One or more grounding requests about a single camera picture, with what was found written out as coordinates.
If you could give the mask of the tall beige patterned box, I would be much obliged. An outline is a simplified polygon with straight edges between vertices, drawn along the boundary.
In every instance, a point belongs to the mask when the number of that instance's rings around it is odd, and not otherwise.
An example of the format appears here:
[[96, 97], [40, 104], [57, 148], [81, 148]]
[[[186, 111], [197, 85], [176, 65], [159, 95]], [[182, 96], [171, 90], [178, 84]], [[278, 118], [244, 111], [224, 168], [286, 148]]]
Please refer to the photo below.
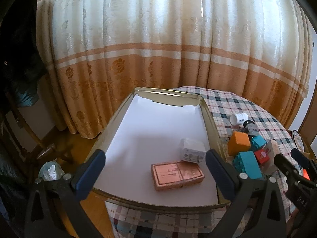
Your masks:
[[280, 153], [280, 149], [277, 141], [272, 139], [270, 139], [263, 148], [269, 160], [264, 163], [262, 171], [265, 175], [272, 175], [278, 170], [274, 164], [274, 157]]

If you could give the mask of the red ice-cream toy brick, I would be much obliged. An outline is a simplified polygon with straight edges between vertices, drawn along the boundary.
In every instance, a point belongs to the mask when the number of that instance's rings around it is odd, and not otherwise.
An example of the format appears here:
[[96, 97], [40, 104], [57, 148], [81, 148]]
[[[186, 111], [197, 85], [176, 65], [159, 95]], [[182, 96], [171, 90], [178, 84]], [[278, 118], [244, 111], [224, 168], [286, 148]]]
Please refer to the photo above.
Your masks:
[[259, 165], [264, 165], [270, 160], [264, 149], [259, 149], [258, 151], [255, 151], [254, 155]]

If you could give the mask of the large teal toy brick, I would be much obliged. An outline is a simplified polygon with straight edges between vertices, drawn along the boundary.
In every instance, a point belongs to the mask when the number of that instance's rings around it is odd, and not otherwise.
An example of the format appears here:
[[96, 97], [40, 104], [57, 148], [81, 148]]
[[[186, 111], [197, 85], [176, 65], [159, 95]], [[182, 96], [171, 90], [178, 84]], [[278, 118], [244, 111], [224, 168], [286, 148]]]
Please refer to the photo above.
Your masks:
[[251, 179], [262, 178], [262, 172], [252, 151], [239, 152], [232, 161], [239, 173], [246, 173]]

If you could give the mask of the small teal toy brick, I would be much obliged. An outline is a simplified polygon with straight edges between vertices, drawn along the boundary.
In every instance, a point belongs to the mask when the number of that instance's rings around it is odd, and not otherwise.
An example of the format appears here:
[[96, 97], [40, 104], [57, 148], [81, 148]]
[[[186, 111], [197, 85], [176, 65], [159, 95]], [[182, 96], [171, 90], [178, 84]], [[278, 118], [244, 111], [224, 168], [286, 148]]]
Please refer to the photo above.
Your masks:
[[266, 140], [261, 135], [257, 135], [251, 138], [250, 144], [250, 150], [256, 152], [266, 145]]

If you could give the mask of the orange cube block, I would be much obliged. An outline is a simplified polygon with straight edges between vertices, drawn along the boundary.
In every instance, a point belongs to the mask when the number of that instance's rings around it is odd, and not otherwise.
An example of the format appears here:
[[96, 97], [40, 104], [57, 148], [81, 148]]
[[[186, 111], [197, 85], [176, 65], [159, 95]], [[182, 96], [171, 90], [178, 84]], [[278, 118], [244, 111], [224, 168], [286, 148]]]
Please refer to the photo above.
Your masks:
[[230, 137], [227, 147], [229, 156], [234, 157], [239, 152], [247, 152], [251, 147], [249, 136], [246, 133], [235, 131]]

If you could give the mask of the grey patterned cloth pouch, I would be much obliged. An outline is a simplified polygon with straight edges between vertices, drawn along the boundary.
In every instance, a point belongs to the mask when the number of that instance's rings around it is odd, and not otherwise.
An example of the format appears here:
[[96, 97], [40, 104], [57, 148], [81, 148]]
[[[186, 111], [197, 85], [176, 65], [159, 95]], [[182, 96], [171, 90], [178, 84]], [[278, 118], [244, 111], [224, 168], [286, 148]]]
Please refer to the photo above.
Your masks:
[[258, 136], [260, 134], [260, 131], [259, 131], [258, 127], [251, 120], [246, 120], [243, 123], [242, 132], [246, 133], [250, 137]]

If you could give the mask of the white pill bottle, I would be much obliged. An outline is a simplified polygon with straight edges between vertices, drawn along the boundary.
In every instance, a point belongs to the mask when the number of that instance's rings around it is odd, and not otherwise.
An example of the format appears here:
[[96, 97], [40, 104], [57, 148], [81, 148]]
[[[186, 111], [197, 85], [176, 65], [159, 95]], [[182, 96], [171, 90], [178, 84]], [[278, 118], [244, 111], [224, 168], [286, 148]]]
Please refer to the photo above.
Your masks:
[[230, 115], [229, 122], [232, 126], [238, 126], [249, 120], [249, 116], [246, 113], [234, 113]]

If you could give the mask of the copper rectangular tin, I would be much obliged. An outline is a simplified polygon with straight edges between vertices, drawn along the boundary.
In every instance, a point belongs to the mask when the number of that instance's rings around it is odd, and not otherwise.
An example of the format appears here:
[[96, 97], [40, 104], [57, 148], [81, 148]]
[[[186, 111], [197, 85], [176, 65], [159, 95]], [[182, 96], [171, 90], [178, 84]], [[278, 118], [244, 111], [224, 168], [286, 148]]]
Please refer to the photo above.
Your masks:
[[199, 165], [186, 161], [152, 164], [151, 172], [156, 191], [199, 184], [205, 178]]

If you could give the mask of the plastic bottle on floor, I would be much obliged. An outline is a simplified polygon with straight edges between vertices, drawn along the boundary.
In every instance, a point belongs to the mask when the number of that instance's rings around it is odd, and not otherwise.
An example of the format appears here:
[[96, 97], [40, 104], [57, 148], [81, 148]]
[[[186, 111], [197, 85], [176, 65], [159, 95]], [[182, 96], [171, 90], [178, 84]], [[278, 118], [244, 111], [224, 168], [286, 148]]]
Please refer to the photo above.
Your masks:
[[61, 179], [64, 174], [65, 172], [57, 162], [49, 161], [41, 167], [38, 177], [44, 181], [54, 181]]

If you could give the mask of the brown wooden door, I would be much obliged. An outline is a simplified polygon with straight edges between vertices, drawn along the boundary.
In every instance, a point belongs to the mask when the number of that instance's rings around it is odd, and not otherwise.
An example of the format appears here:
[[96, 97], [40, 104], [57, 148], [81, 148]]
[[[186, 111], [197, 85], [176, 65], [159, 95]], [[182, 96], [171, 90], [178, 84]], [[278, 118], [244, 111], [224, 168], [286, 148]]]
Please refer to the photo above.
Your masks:
[[299, 128], [299, 133], [304, 141], [306, 148], [308, 149], [310, 154], [313, 154], [310, 145], [312, 144], [313, 140], [316, 137], [316, 114], [317, 114], [317, 102], [316, 102], [316, 86], [314, 89], [314, 93], [312, 99], [310, 101], [309, 108], [307, 113], [304, 117], [304, 120]]

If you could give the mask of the white paper tray liner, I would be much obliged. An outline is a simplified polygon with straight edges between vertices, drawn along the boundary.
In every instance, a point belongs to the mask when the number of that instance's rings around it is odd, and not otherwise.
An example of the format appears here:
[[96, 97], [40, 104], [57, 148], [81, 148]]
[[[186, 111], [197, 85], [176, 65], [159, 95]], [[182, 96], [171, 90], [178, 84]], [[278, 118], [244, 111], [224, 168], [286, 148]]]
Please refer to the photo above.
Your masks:
[[198, 140], [209, 146], [200, 107], [172, 106], [142, 98], [130, 99], [126, 111], [103, 130], [94, 148], [105, 152], [105, 166], [94, 184], [107, 197], [155, 206], [199, 207], [218, 203], [215, 181], [206, 164], [204, 180], [195, 185], [156, 191], [151, 165], [180, 161], [180, 141]]

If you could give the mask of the dark hanging jacket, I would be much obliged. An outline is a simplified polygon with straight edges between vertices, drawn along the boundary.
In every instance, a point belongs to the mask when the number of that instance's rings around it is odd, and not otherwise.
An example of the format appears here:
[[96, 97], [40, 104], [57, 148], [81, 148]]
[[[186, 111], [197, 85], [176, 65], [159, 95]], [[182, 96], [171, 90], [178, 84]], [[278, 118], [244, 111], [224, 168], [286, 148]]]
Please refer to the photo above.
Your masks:
[[34, 105], [47, 73], [36, 46], [37, 0], [1, 0], [1, 117]]

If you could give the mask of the gold metal tin tray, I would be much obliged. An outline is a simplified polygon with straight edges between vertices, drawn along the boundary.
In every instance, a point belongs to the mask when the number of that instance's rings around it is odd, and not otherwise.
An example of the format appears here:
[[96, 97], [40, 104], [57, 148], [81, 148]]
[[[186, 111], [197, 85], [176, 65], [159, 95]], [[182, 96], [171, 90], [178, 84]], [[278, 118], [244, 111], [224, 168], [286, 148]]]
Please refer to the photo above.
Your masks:
[[228, 204], [206, 167], [195, 185], [156, 191], [151, 166], [180, 160], [181, 141], [201, 141], [224, 154], [205, 99], [196, 94], [135, 88], [122, 102], [93, 148], [105, 166], [93, 191], [115, 204], [168, 214], [209, 212]]

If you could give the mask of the cream and orange curtain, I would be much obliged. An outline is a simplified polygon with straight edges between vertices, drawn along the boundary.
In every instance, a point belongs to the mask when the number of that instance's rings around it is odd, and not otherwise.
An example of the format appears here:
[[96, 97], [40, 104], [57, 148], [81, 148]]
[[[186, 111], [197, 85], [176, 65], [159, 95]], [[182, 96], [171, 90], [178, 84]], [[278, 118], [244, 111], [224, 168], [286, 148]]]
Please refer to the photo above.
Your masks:
[[230, 91], [289, 127], [308, 93], [296, 0], [37, 0], [55, 125], [96, 137], [136, 87]]

